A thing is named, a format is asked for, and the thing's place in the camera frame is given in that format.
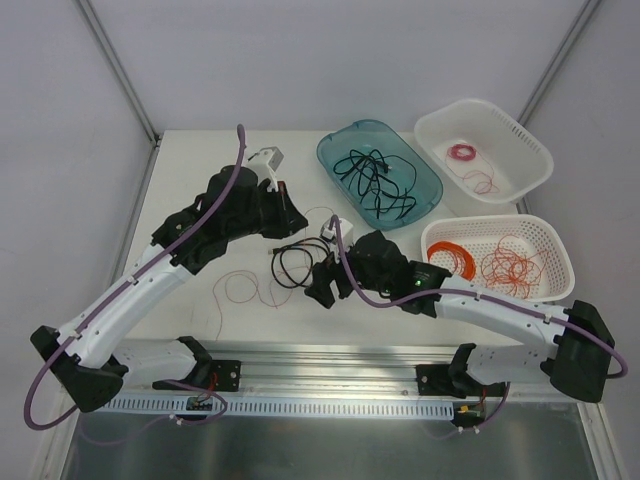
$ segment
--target tangled black cable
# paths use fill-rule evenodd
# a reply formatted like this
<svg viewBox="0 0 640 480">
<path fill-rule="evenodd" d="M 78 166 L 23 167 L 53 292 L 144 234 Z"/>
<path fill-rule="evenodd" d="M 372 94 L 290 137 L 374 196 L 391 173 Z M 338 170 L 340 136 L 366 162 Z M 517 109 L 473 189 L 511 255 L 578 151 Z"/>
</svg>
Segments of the tangled black cable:
<svg viewBox="0 0 640 480">
<path fill-rule="evenodd" d="M 389 159 L 404 162 L 413 170 L 413 181 L 409 188 L 404 189 L 404 193 L 401 193 L 398 184 L 389 178 L 389 171 L 394 168 L 391 163 L 397 163 L 389 162 Z M 348 163 L 346 170 L 341 168 L 345 163 Z M 352 149 L 348 157 L 334 164 L 333 173 L 339 176 L 343 183 L 348 180 L 349 191 L 354 196 L 360 197 L 360 204 L 365 210 L 375 211 L 377 219 L 380 219 L 380 215 L 399 209 L 400 213 L 395 218 L 399 220 L 418 203 L 416 197 L 409 195 L 416 185 L 418 177 L 416 167 L 398 155 L 383 155 L 377 148 L 368 154 Z M 354 181 L 356 181 L 356 191 L 352 190 Z M 372 201 L 373 206 L 366 206 L 369 200 Z"/>
<path fill-rule="evenodd" d="M 327 254 L 327 256 L 331 253 L 331 250 L 329 250 L 329 246 L 327 245 L 327 242 L 325 242 L 320 237 L 303 238 L 302 240 L 298 240 L 297 242 L 291 243 L 289 245 L 285 245 L 283 247 L 277 247 L 271 250 L 271 253 L 273 253 L 273 257 L 271 257 L 271 275 L 273 275 L 273 279 L 278 283 L 278 285 L 280 285 L 283 288 L 290 288 L 290 289 L 307 286 L 305 285 L 305 282 L 309 280 L 309 277 L 311 276 L 311 267 L 314 264 L 313 254 L 311 253 L 311 251 L 308 250 L 309 247 L 318 248 L 322 250 L 325 254 Z M 300 281 L 295 280 L 291 276 L 291 274 L 287 271 L 287 267 L 285 267 L 284 265 L 284 254 L 287 252 L 296 251 L 296 250 L 299 252 L 304 252 L 305 256 L 309 259 L 309 270 L 307 271 L 307 274 L 305 275 L 305 277 Z M 287 277 L 287 280 L 289 280 L 291 284 L 287 285 L 286 283 L 282 283 L 282 281 L 278 278 L 279 274 L 276 273 L 276 269 L 275 269 L 276 259 L 280 261 L 280 268 L 282 269 L 282 274 L 285 277 Z"/>
</svg>

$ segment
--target wall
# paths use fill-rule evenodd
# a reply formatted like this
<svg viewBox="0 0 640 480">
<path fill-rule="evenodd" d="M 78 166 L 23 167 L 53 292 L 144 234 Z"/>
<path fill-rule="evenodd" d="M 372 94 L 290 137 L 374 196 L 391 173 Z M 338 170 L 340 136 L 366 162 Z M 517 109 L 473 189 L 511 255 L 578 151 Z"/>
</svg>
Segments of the wall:
<svg viewBox="0 0 640 480">
<path fill-rule="evenodd" d="M 94 0 L 160 130 L 412 130 L 464 96 L 517 117 L 583 0 Z"/>
<path fill-rule="evenodd" d="M 555 159 L 551 179 L 530 196 L 576 271 L 574 297 L 598 306 L 630 361 L 607 386 L 605 406 L 630 478 L 640 478 L 640 3 L 605 1 L 528 128 Z"/>
<path fill-rule="evenodd" d="M 0 476 L 23 480 L 41 439 L 22 421 L 29 335 L 105 288 L 150 149 L 71 1 L 3 5 L 0 65 Z"/>
</svg>

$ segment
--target blue basket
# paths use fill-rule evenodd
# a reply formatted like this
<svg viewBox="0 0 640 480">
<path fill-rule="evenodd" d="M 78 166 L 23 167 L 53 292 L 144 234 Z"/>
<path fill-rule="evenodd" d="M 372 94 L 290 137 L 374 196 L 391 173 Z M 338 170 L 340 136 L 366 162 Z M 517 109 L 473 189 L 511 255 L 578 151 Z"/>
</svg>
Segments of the blue basket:
<svg viewBox="0 0 640 480">
<path fill-rule="evenodd" d="M 344 158 L 348 158 L 352 150 L 357 150 L 364 155 L 369 155 L 373 150 L 378 150 L 388 157 L 397 155 L 405 161 L 397 158 L 386 159 L 390 167 L 385 172 L 385 177 L 395 182 L 404 193 L 405 189 L 416 199 L 416 204 L 404 216 L 398 218 L 401 212 L 400 204 L 396 203 L 394 209 L 375 208 L 375 196 L 372 194 L 364 197 L 358 193 L 358 175 L 353 172 L 344 177 L 334 172 L 334 167 Z M 360 120 L 336 133 L 331 133 L 320 140 L 317 148 L 318 160 L 324 166 L 331 179 L 338 185 L 358 213 L 373 228 L 379 230 L 393 230 L 394 228 L 409 225 L 424 217 L 433 210 L 442 198 L 442 182 L 433 170 L 422 158 L 402 140 L 388 125 L 377 120 Z M 340 172 L 345 169 L 342 166 L 352 163 L 343 162 L 338 167 Z M 381 197 L 380 202 L 388 200 Z M 382 204 L 383 207 L 391 206 L 391 203 Z"/>
</svg>

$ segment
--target white plastic bin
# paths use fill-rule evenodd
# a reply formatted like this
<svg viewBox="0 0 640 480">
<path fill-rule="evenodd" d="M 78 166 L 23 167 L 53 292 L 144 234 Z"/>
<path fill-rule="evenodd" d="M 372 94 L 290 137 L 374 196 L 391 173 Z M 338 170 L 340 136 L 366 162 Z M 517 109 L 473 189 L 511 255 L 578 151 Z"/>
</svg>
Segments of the white plastic bin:
<svg viewBox="0 0 640 480">
<path fill-rule="evenodd" d="M 527 300 L 551 302 L 565 298 L 571 293 L 575 285 L 575 275 L 567 250 L 555 229 L 533 215 L 488 215 L 437 220 L 422 232 L 422 259 L 425 262 L 429 261 L 427 249 L 436 242 L 446 241 L 460 245 L 471 254 L 476 263 L 473 283 L 485 286 L 481 273 L 482 260 L 495 251 L 498 242 L 506 235 L 515 237 L 508 237 L 502 245 L 518 255 L 532 257 L 537 252 L 547 252 L 547 263 L 538 285 L 531 287 Z M 431 263 L 448 270 L 453 268 L 451 256 L 444 252 L 434 253 Z M 509 294 L 511 286 L 497 285 L 493 289 Z"/>
<path fill-rule="evenodd" d="M 444 184 L 443 201 L 457 215 L 507 213 L 527 192 L 553 172 L 549 151 L 503 110 L 484 100 L 465 99 L 422 117 L 415 138 L 424 159 Z M 455 144 L 472 145 L 476 158 L 469 162 L 447 157 Z M 479 194 L 481 177 L 461 177 L 481 171 L 495 188 Z"/>
</svg>

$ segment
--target white table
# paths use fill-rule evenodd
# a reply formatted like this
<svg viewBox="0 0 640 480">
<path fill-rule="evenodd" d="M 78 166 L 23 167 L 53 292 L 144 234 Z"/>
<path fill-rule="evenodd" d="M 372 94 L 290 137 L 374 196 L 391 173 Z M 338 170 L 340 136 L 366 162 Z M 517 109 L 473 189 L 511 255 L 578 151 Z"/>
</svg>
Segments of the white table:
<svg viewBox="0 0 640 480">
<path fill-rule="evenodd" d="M 328 132 L 309 131 L 251 131 L 247 132 L 248 151 L 278 146 L 285 159 L 278 169 L 278 177 L 286 181 L 291 199 L 301 213 L 324 206 L 349 219 L 355 226 L 356 238 L 370 232 L 369 227 L 349 205 L 332 183 L 316 158 L 316 146 Z M 419 151 L 413 135 L 403 138 Z M 235 131 L 167 131 L 151 177 L 133 244 L 128 266 L 148 245 L 151 234 L 165 218 L 193 202 L 206 190 L 209 178 L 225 166 L 235 162 L 238 141 Z M 420 234 L 434 220 L 454 216 L 445 206 L 447 195 L 440 205 L 418 222 L 385 233 L 398 244 L 410 259 L 421 260 Z M 309 235 L 316 235 L 330 211 L 316 209 L 308 214 Z M 374 309 L 365 305 L 355 294 L 347 300 L 337 300 L 325 310 L 296 289 L 289 301 L 279 308 L 271 308 L 258 298 L 234 304 L 225 295 L 224 281 L 216 288 L 224 315 L 220 331 L 220 311 L 216 307 L 212 288 L 224 274 L 234 270 L 255 272 L 262 298 L 272 302 L 269 293 L 271 273 L 268 249 L 303 238 L 299 232 L 291 239 L 265 240 L 259 235 L 229 244 L 225 256 L 211 262 L 195 278 L 165 298 L 130 333 L 129 338 L 174 339 L 192 335 L 199 340 L 278 342 L 323 345 L 459 345 L 465 342 L 483 344 L 511 344 L 512 340 L 472 325 L 448 319 L 433 319 L 424 315 L 410 315 L 400 309 Z M 291 253 L 295 260 L 297 254 Z M 228 283 L 235 299 L 246 299 L 255 288 L 246 278 L 234 277 Z M 273 298 L 281 302 L 289 294 L 277 286 Z"/>
</svg>

